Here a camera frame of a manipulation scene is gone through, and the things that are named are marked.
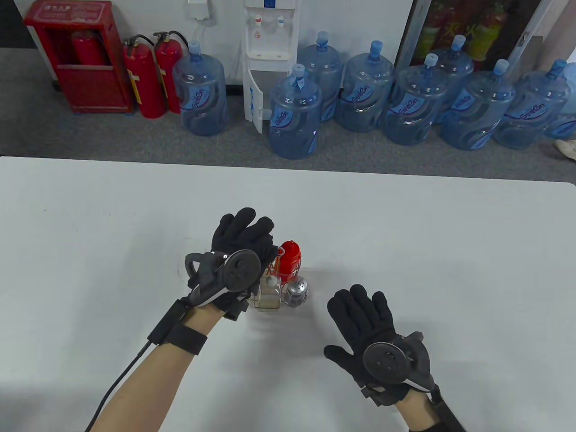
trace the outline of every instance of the hand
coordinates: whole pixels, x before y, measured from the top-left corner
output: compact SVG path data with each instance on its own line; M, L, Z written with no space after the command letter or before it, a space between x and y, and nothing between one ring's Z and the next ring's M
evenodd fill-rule
M270 235L274 223L270 218L264 216L249 226L255 218L256 211L249 207L240 210L236 216L225 214L212 237L212 251L231 254L242 249L248 249L255 252L260 258L260 274L248 290L246 298L258 292L260 278L278 255L278 247L272 244L272 235ZM229 312L230 315L226 316L228 318L234 319L234 316L237 318L239 314L240 306L236 293L223 294L215 299L213 304L220 310Z
M372 397L377 404L392 405L403 400L410 386L379 382L366 370L362 358L371 344L391 342L398 337L384 294L378 291L371 300L362 285L354 285L350 291L338 291L328 301L328 313L354 354L342 347L328 345L324 348L324 356L352 375L361 388L367 389L365 396ZM383 388L384 392L371 390L376 388Z

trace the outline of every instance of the circular disc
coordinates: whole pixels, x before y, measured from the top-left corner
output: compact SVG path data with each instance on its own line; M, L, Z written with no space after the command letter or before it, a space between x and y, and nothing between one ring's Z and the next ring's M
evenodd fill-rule
M243 249L233 253L224 263L224 286L233 293L248 289L260 275L261 267L255 252Z
M364 351L362 359L370 375L384 384L400 384L408 378L408 360L401 349L391 343L373 343Z

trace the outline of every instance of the blue water jug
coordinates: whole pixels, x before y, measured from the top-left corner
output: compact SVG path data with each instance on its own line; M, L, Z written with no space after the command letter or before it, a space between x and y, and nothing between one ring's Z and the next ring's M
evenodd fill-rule
M305 77L304 65L294 65L270 94L270 145L286 159L302 159L316 150L322 110L322 90Z
M336 103L336 121L352 132L368 132L378 125L390 88L394 65L380 55L383 44L372 42L370 52L346 63L344 89Z
M509 66L501 59L494 71L472 74L446 116L441 136L448 144L478 150L490 140L516 95L504 77Z
M423 65L398 74L388 111L382 119L384 133L395 143L411 146L426 139L448 91L448 79L436 67L437 62L436 54L428 54Z
M494 141L510 149L529 147L558 117L571 92L560 74L566 67L564 60L556 60L545 73L525 73L514 86L516 98L494 132Z
M328 45L328 32L318 32L316 45L304 48L298 61L308 71L308 77L322 90L322 122L334 117L336 99L342 80L340 53Z
M474 72L472 59L462 51L465 43L466 36L456 35L451 48L432 51L438 56L438 68L444 71L448 78L448 92L442 101L442 106L434 121L435 124L443 123L446 120L446 115L462 91L466 78Z
M172 70L182 125L194 135L214 135L228 122L224 68L218 59L202 54L198 42L190 42L188 50L190 55Z
M546 136L554 139L571 139L576 137L576 63L570 63L562 72L572 95L560 111L560 114L546 128Z

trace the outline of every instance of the white shoe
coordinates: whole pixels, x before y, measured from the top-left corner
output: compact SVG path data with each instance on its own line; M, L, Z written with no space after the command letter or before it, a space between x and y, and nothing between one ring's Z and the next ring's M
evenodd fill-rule
M554 144L556 144L556 147L562 152L564 156L576 161L576 139L572 139L570 141L562 141L561 139L557 139Z

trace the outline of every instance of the power cord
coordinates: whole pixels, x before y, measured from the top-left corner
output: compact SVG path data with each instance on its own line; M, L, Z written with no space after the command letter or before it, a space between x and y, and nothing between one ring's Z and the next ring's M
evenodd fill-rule
M148 348L150 348L150 345L152 345L151 341L146 342L146 344L142 347L142 349L138 352L138 354L136 355L136 357L134 357L134 360L132 360L130 362L130 364L128 365L128 367L126 369L124 369L124 372L122 372L120 374L120 376L116 379L116 381L114 381L114 384L112 384L112 386L108 389L108 391L106 392L106 394L104 395L104 397L102 398L102 401L100 402L100 405L98 406L98 409L96 410L96 412L94 413L94 416L92 417L92 420L90 420L90 423L88 424L88 427L86 428L85 432L90 432L90 430L92 429L92 426L94 426L94 423L96 422L96 419L98 418L98 416L100 415L100 412L102 411L102 408L104 408L104 404L106 403L106 400L110 397L110 395L112 394L112 392L114 391L114 389L116 388L116 386L118 384L120 384L120 382L122 381L122 379L124 379L124 377L126 376L126 374L130 371L130 369L132 369L134 367L134 365L136 364L136 362L138 360L140 360L140 357L142 357L142 355L146 352L146 350Z

